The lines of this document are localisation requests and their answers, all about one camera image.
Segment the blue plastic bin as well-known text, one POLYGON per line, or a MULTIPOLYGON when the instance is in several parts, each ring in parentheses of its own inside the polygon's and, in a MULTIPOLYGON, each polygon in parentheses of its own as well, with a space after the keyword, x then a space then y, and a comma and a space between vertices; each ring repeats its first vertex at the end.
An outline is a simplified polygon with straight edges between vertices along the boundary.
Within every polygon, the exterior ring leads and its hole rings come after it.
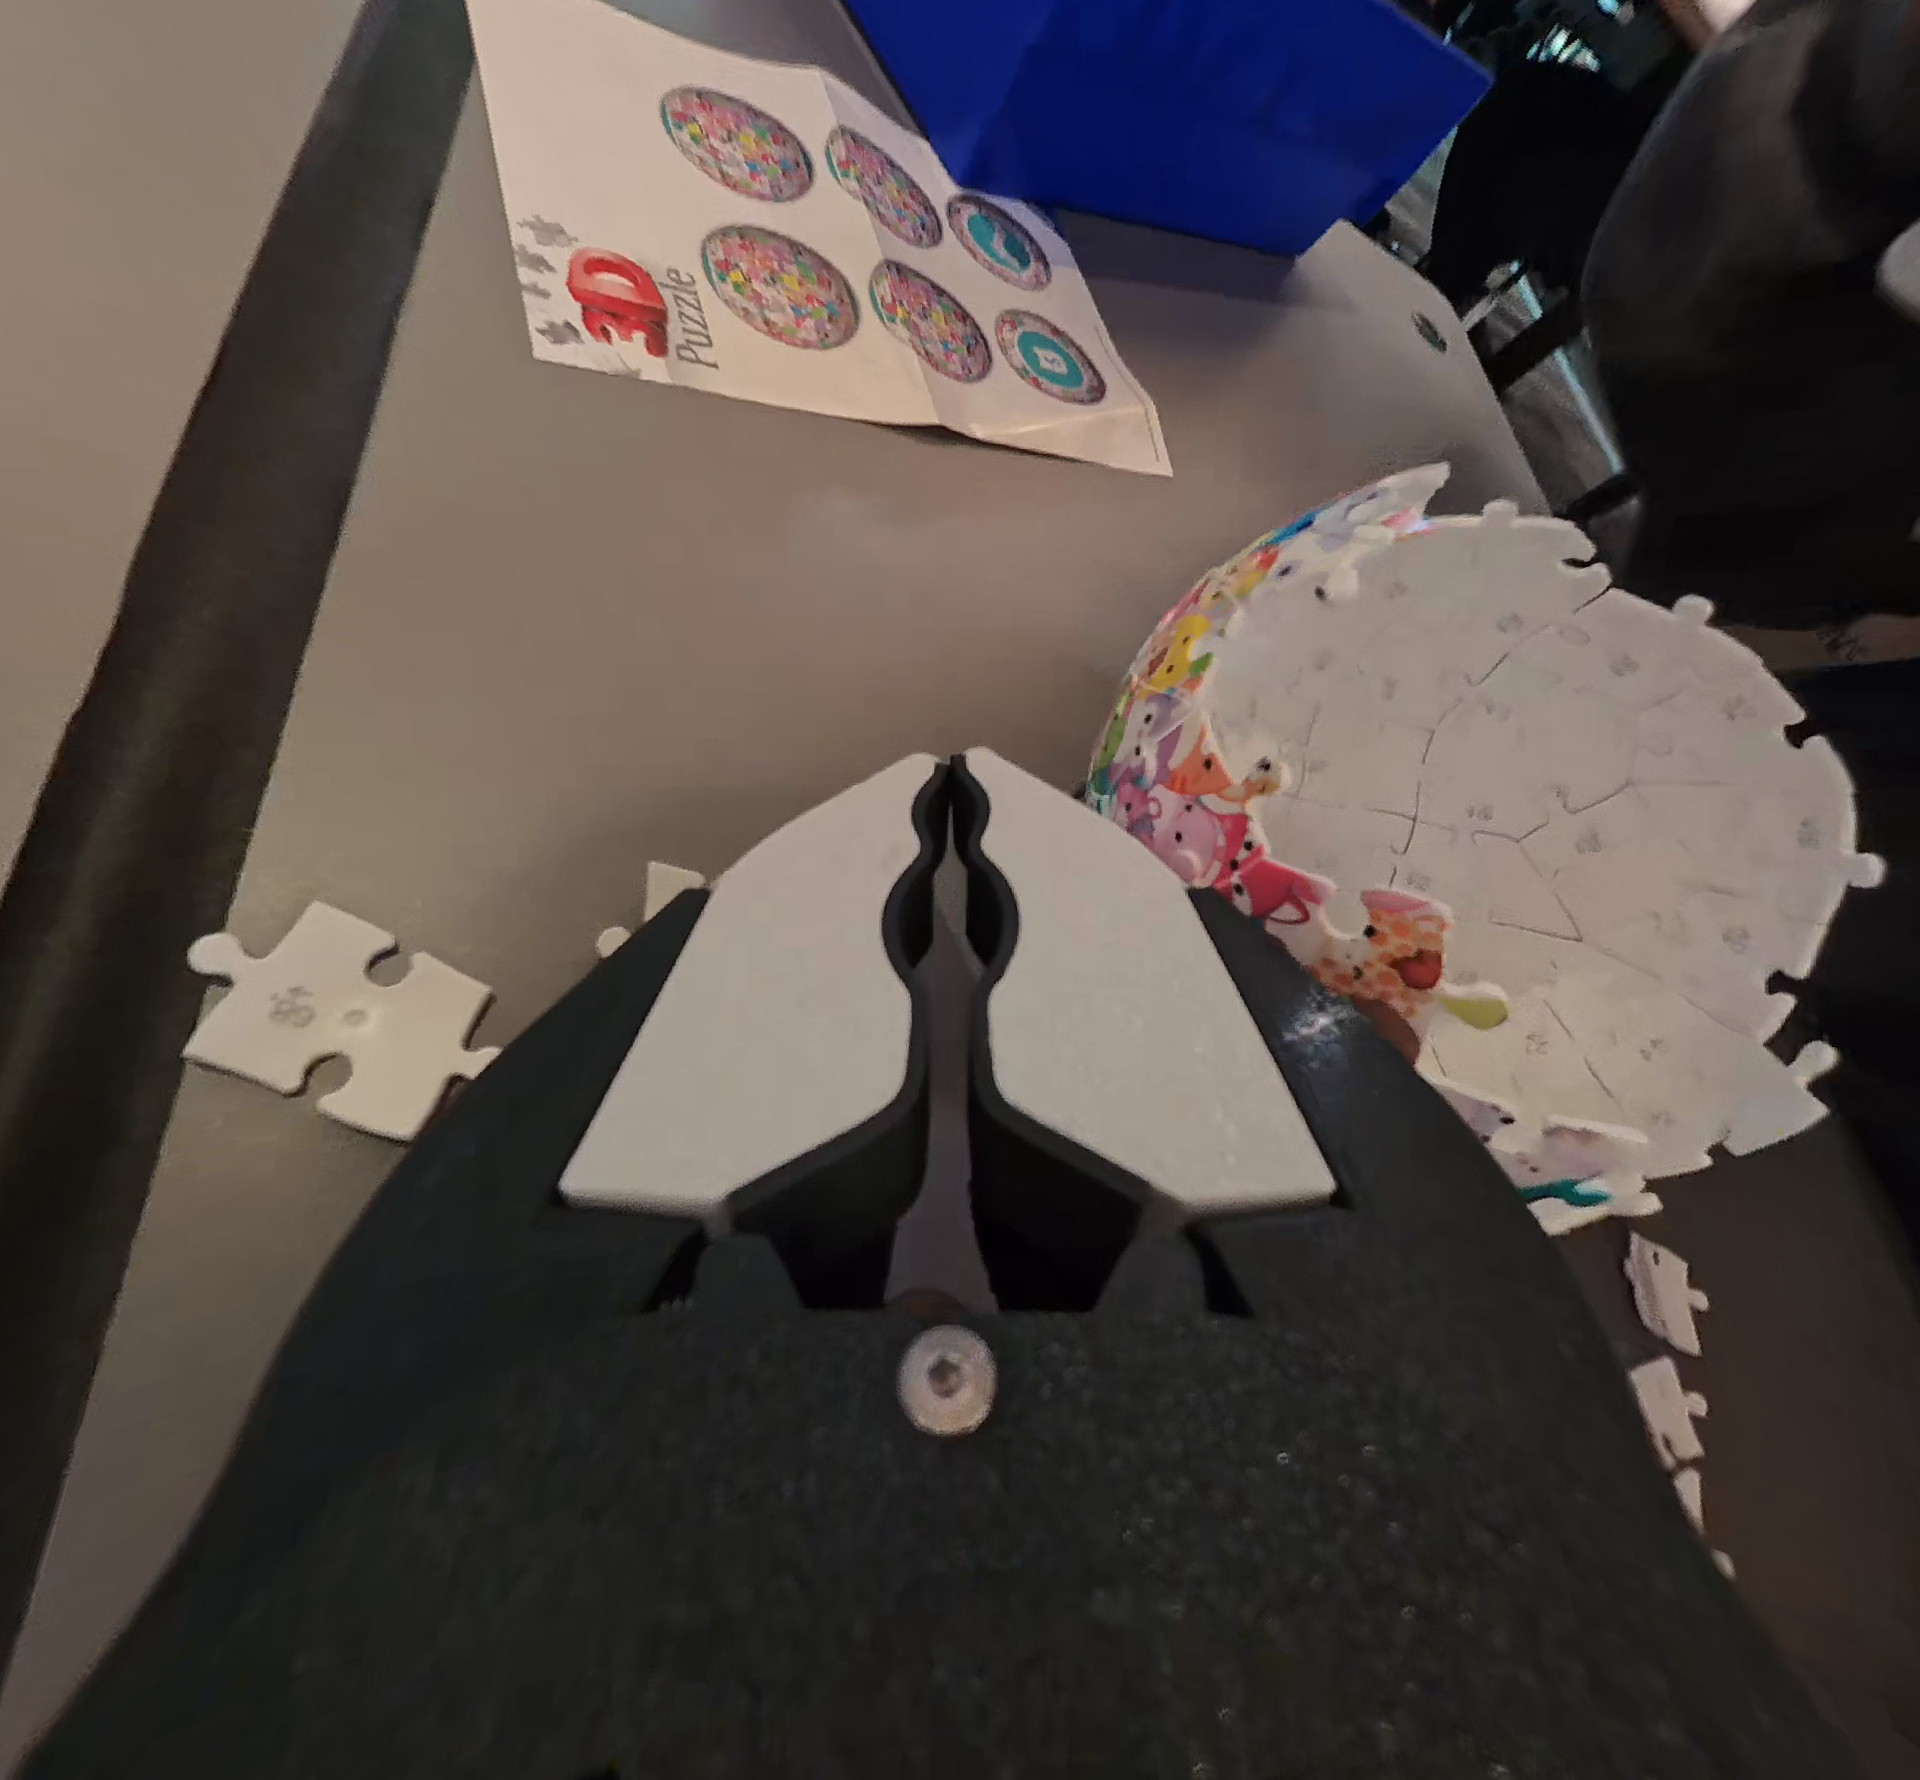
POLYGON ((1270 255, 1365 223, 1492 86, 1389 0, 841 0, 984 193, 1270 255))

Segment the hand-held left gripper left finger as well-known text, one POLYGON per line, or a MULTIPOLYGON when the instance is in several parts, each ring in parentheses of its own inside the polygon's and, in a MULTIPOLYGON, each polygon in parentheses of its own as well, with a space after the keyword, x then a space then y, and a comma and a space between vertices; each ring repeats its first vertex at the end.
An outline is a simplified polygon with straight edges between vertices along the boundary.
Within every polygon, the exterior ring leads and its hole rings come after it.
POLYGON ((568 1208, 765 1241, 805 1303, 883 1299, 927 1169, 949 779, 907 755, 719 877, 560 1175, 568 1208))

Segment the colourful puzzle ball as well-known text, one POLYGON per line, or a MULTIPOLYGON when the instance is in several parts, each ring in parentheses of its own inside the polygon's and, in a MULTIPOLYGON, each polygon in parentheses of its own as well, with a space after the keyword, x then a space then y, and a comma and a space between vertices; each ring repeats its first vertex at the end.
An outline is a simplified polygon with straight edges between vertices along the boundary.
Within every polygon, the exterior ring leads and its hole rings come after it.
POLYGON ((1142 643, 1085 801, 1410 1050, 1551 1234, 1822 1118, 1768 1041, 1883 881, 1855 788, 1693 599, 1447 465, 1264 534, 1142 643))

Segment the white puzzle leaflet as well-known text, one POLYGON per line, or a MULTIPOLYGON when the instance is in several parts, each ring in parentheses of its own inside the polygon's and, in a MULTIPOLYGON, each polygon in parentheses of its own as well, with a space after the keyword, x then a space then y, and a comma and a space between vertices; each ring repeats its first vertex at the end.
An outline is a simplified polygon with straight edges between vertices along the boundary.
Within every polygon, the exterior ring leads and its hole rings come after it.
POLYGON ((536 358, 1170 477, 1068 237, 811 67, 466 0, 536 358))

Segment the two joined white puzzle pieces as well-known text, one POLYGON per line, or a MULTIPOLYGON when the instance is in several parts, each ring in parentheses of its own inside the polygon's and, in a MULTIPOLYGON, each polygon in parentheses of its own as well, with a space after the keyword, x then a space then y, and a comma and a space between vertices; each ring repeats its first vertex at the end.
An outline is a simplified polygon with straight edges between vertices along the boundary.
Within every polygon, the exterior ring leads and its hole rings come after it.
POLYGON ((706 892, 709 889, 711 881, 706 875, 676 862, 651 859, 645 865, 638 907, 631 911, 628 919, 599 930, 593 939, 595 959, 605 960, 614 952, 620 952, 638 930, 651 926, 676 900, 690 892, 706 892))

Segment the row of white puzzle pieces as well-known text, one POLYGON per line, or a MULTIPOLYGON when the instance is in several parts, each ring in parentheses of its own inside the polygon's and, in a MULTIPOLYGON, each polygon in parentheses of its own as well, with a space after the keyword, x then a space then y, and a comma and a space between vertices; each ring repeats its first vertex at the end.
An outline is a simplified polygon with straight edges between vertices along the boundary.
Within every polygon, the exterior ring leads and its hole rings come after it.
POLYGON ((1629 1387, 1656 1465, 1668 1477, 1694 1536, 1706 1538, 1706 1442, 1699 1423, 1709 1415, 1709 1405, 1676 1361, 1701 1357, 1699 1319, 1711 1303, 1694 1287, 1686 1258, 1640 1229, 1642 1220, 1664 1211, 1661 1198, 1642 1178, 1622 1173, 1549 1180, 1523 1187, 1521 1198, 1549 1236, 1567 1236, 1610 1219, 1627 1225, 1621 1273, 1640 1327, 1659 1343, 1657 1356, 1629 1366, 1629 1387))

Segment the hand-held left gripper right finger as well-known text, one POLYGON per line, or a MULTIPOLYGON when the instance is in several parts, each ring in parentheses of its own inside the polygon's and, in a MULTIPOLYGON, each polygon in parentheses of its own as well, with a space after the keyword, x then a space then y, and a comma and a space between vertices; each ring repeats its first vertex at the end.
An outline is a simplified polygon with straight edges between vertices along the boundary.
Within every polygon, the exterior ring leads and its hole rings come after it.
POLYGON ((1141 1236, 1337 1183, 1194 892, 992 749, 963 755, 973 1230, 1001 1308, 1090 1308, 1141 1236))

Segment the single white puzzle piece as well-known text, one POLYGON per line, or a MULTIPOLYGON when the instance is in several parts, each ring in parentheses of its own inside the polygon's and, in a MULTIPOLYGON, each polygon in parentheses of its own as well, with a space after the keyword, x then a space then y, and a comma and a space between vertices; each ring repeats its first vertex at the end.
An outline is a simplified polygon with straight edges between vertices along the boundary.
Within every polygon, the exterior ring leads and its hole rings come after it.
POLYGON ((493 991, 417 953, 395 981, 373 968, 397 952, 383 930, 327 903, 313 903, 272 952, 245 952, 228 934, 196 939, 192 973, 224 987, 189 1038, 183 1060, 283 1097, 309 1092, 327 1063, 342 1063, 342 1086, 319 1100, 322 1118, 409 1145, 453 1084, 485 1072, 496 1048, 470 1038, 493 991))

